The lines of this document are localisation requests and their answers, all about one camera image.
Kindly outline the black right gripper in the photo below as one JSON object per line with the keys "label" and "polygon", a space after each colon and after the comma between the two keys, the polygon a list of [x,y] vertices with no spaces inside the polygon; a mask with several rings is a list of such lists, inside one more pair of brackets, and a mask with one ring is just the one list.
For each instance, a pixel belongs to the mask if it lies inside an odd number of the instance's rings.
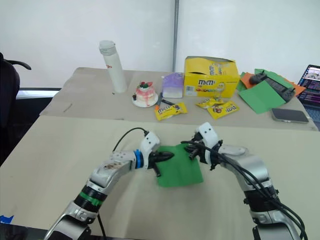
{"label": "black right gripper", "polygon": [[189,159],[194,159],[197,156],[205,156],[205,144],[203,142],[203,137],[200,133],[195,133],[191,140],[184,140],[180,142],[181,144],[188,144],[192,146],[185,146],[184,150],[188,153]]}

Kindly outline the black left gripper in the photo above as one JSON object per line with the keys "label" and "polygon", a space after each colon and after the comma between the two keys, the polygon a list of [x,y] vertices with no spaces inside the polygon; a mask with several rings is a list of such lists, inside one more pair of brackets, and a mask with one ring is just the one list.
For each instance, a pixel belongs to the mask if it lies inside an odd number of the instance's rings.
{"label": "black left gripper", "polygon": [[160,177],[161,176],[161,172],[157,166],[157,162],[164,162],[167,161],[169,159],[171,159],[172,157],[174,157],[175,154],[173,152],[170,151],[156,151],[156,152],[151,152],[148,156],[148,169],[153,168],[156,177]]}

